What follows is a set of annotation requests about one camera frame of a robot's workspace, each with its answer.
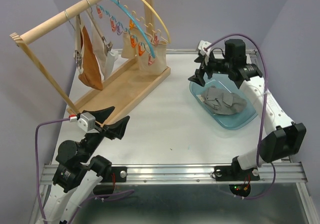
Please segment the blue plastic tub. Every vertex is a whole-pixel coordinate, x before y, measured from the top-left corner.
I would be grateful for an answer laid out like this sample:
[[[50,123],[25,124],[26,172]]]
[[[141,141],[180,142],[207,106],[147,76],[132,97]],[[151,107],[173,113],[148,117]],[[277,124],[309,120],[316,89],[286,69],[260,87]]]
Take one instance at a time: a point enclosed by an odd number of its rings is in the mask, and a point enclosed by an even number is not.
[[[253,105],[245,97],[243,92],[241,92],[236,85],[229,80],[228,76],[225,74],[215,74],[213,78],[209,79],[207,75],[204,76],[205,86],[199,86],[198,84],[191,82],[189,84],[189,90],[200,106],[211,115],[223,128],[228,130],[237,130],[244,127],[246,124],[251,122],[256,116],[257,112],[255,111]],[[218,115],[215,111],[204,104],[201,94],[209,87],[215,86],[218,89],[228,91],[230,93],[235,93],[241,98],[247,101],[246,108],[237,114],[233,115]]]

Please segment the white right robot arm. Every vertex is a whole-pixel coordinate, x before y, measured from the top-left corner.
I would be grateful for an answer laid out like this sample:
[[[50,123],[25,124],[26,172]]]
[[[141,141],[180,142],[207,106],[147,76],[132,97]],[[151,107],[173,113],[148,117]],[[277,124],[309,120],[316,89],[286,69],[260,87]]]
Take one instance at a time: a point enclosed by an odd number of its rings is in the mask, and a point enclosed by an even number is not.
[[[234,182],[252,176],[253,170],[263,164],[297,154],[307,129],[303,123],[293,121],[280,107],[269,91],[267,73],[261,72],[257,65],[247,63],[245,42],[227,39],[224,46],[223,57],[216,58],[213,44],[201,40],[195,60],[200,66],[189,81],[205,86],[205,76],[228,75],[260,117],[260,131],[266,136],[259,137],[257,147],[234,157],[229,165],[217,166],[212,174],[218,182]]]

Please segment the yellow plastic clip hanger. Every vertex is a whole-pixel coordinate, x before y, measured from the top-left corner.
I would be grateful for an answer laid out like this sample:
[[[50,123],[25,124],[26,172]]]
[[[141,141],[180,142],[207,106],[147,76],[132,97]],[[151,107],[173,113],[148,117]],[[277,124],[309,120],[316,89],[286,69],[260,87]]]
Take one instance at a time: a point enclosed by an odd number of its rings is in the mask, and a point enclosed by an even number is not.
[[[155,18],[158,20],[158,22],[161,24],[163,31],[166,33],[166,41],[167,43],[171,43],[171,35],[169,33],[168,28],[166,27],[165,23],[163,22],[162,18],[159,16],[159,14],[154,9],[154,0],[140,0],[144,5],[144,20],[146,21],[146,24],[151,23],[153,27],[155,27]]]

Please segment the blue plastic clip hanger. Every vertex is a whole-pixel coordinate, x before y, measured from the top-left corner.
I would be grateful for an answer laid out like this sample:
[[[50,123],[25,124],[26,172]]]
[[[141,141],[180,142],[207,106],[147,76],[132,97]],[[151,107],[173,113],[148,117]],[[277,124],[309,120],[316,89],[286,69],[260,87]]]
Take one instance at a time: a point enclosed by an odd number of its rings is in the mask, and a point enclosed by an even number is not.
[[[145,53],[148,54],[148,64],[154,64],[156,60],[156,52],[152,47],[152,43],[147,35],[139,25],[134,15],[129,12],[128,8],[121,4],[119,0],[109,0],[115,4],[128,18],[129,24],[124,26],[123,23],[112,15],[102,5],[97,4],[96,9],[99,16],[106,15],[109,17],[110,27],[112,32],[115,32],[118,36],[123,33],[129,34],[130,45],[132,48],[138,48],[138,56],[143,56]]]

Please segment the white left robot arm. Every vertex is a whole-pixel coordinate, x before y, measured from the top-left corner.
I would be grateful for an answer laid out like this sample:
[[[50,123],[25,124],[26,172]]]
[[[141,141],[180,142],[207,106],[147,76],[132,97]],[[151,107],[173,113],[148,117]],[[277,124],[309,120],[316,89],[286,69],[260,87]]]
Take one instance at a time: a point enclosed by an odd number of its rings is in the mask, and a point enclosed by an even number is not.
[[[129,116],[113,124],[104,123],[114,110],[111,106],[66,118],[66,121],[75,122],[85,135],[80,141],[65,140],[59,145],[55,158],[58,166],[48,200],[39,204],[38,224],[70,224],[98,183],[105,181],[115,188],[116,181],[127,180],[127,167],[113,167],[111,161],[94,155],[103,139],[120,140],[125,134]]]

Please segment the brown underwear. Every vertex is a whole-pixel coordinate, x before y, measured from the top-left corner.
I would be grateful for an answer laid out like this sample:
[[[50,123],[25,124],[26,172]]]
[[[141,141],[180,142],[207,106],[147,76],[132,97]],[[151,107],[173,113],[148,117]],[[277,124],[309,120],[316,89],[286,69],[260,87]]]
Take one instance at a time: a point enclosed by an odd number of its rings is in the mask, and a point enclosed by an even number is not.
[[[78,75],[79,80],[86,86],[96,90],[103,90],[102,79],[93,46],[85,26],[81,28],[83,47],[83,73]]]

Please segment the white underwear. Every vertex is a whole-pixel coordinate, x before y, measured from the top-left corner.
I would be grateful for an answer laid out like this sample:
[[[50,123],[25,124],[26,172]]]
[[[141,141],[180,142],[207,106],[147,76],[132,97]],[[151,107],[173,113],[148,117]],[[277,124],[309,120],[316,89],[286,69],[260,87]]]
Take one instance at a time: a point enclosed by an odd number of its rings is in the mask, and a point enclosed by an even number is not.
[[[93,47],[93,53],[96,56],[96,59],[98,61],[100,71],[103,75],[104,80],[107,80],[113,72],[114,63],[118,59],[119,53],[117,50],[114,50],[112,48],[111,51],[106,56],[104,52],[103,42],[100,36],[98,35],[92,22],[91,22],[91,32],[92,32],[91,43]]]

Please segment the wooden clothes rack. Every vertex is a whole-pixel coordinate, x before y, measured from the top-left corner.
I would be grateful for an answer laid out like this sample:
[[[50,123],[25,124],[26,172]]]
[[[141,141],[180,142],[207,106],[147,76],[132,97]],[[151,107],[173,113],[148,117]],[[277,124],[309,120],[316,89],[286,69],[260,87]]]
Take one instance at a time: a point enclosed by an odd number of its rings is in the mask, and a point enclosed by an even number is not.
[[[134,11],[129,11],[119,0],[110,0],[129,18],[129,25],[124,26],[113,15],[109,16],[112,31],[122,37],[122,53],[118,54],[113,50],[113,44],[107,42],[102,33],[99,34],[99,45],[95,45],[82,21],[81,13],[85,12],[92,23],[95,23],[91,13],[93,6],[97,8],[99,16],[108,15],[109,12],[99,5],[100,1],[102,0],[79,1],[22,35],[11,34],[11,38],[60,94],[70,114],[113,106],[113,113],[100,121],[101,124],[110,124],[128,115],[170,75],[170,68],[166,64],[166,47],[171,42],[171,37],[162,37],[161,30],[154,28],[153,19],[158,14],[152,6],[152,0],[141,0],[145,7],[143,17],[137,17]],[[71,19],[74,19],[73,55],[78,78],[90,88],[76,102],[70,100],[29,47],[31,43]]]

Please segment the aluminium mounting rail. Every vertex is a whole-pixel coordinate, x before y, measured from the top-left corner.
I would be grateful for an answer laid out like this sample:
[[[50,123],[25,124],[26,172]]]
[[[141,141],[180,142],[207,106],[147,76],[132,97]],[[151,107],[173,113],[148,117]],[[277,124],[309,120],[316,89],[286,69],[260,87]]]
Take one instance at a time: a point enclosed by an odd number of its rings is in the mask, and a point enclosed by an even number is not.
[[[213,173],[220,174],[216,164],[178,164],[178,165],[126,165],[116,177],[117,185],[193,185],[193,184],[242,184],[255,183],[307,183],[301,163],[264,164],[251,171],[250,177],[238,181],[220,181]]]

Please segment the beige underwear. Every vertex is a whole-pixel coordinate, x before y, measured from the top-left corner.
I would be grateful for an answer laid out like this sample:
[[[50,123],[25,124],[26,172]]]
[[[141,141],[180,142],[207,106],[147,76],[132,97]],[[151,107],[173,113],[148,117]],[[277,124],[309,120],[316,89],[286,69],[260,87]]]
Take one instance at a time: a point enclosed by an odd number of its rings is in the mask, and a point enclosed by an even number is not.
[[[161,74],[167,68],[167,42],[154,40],[149,33],[142,34],[137,28],[122,33],[121,57],[135,58],[139,69],[149,74]]]

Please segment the grey underwear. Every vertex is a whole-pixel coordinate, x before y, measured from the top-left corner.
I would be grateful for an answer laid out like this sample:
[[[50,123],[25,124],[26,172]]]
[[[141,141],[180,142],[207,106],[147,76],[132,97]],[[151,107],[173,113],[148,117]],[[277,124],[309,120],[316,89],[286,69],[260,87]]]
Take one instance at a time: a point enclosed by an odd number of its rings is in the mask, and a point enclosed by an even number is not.
[[[233,115],[242,112],[247,101],[235,93],[223,92],[213,100],[212,105],[218,115]]]
[[[201,97],[204,104],[213,110],[220,110],[222,108],[229,108],[233,104],[233,96],[230,92],[218,89],[215,86],[207,88]]]

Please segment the wooden clamp hanger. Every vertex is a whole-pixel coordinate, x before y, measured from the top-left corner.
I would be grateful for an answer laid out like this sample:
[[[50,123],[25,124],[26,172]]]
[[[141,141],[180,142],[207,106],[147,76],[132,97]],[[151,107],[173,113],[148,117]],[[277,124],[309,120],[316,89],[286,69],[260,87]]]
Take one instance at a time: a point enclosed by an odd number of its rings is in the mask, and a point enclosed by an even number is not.
[[[65,16],[68,20],[68,22],[71,24],[71,26],[74,29],[74,62],[76,64],[77,70],[79,74],[83,73],[83,46],[82,46],[82,30],[81,30],[81,18],[80,15],[76,15],[74,18],[74,24],[71,22],[71,19],[68,16],[67,11],[64,11]]]
[[[87,15],[89,16],[89,19],[93,23],[98,35],[100,36],[100,38],[102,40],[102,43],[104,46],[104,52],[105,52],[105,55],[107,56],[108,53],[111,51],[113,44],[112,44],[112,42],[107,43],[105,36],[103,35],[100,27],[98,26],[98,23],[96,22],[96,20],[93,16],[93,10],[92,10],[91,3],[89,2],[89,0],[86,0],[86,2],[88,3],[88,9],[86,10]]]

